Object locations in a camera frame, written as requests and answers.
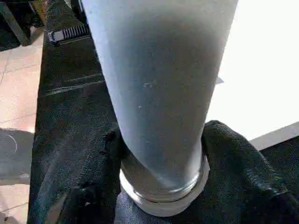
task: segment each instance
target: tile floor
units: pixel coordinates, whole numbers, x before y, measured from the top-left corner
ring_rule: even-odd
[[[2,129],[17,129],[30,133],[35,131],[43,31],[38,29],[34,32],[35,40],[32,45],[0,52]],[[29,185],[3,185],[1,181],[0,179],[0,224],[26,223]]]

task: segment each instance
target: white surface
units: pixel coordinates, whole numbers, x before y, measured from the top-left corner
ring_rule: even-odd
[[[299,1],[239,0],[207,121],[258,149],[299,135]]]

